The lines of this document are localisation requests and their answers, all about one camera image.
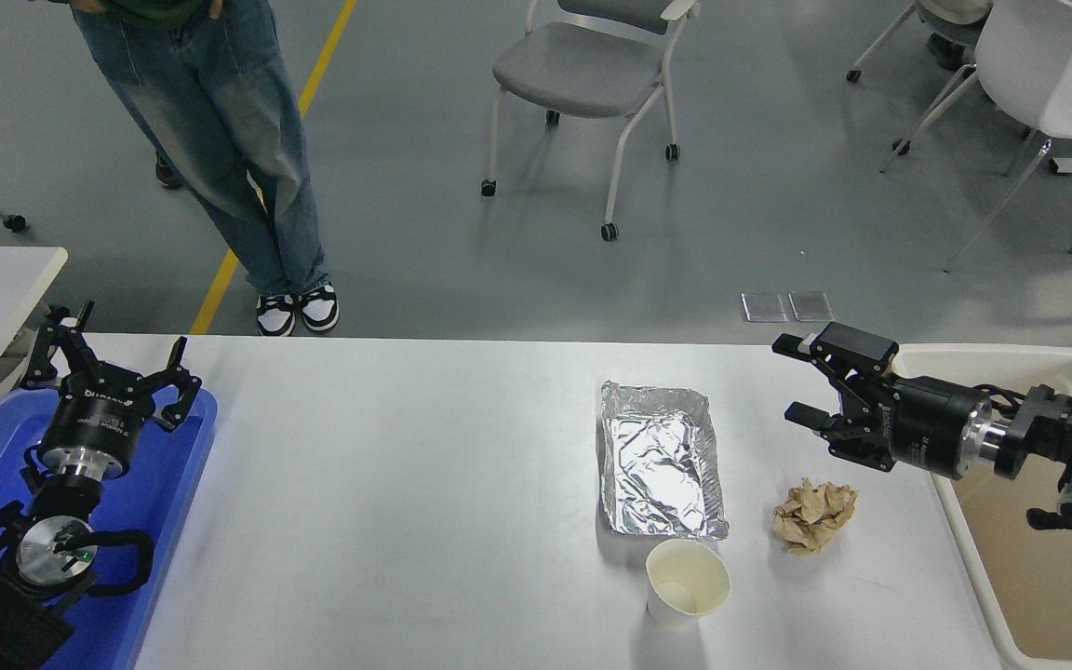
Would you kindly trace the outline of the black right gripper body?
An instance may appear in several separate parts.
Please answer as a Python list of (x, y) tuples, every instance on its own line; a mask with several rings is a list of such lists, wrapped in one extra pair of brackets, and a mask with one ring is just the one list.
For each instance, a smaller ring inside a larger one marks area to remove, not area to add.
[(880, 406), (880, 438), (870, 466), (889, 472), (895, 462), (910, 463), (930, 474), (961, 479), (973, 458), (965, 435), (977, 419), (980, 392), (927, 376), (888, 376), (870, 392)]

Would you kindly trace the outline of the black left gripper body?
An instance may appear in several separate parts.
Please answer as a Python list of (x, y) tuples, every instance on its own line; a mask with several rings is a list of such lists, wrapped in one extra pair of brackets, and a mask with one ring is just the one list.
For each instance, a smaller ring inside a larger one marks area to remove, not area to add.
[(99, 376), (77, 373), (60, 382), (59, 404), (39, 446), (45, 459), (53, 450), (85, 449), (130, 459), (135, 455), (143, 425), (149, 419), (149, 398), (129, 394), (138, 386), (107, 384), (98, 389)]

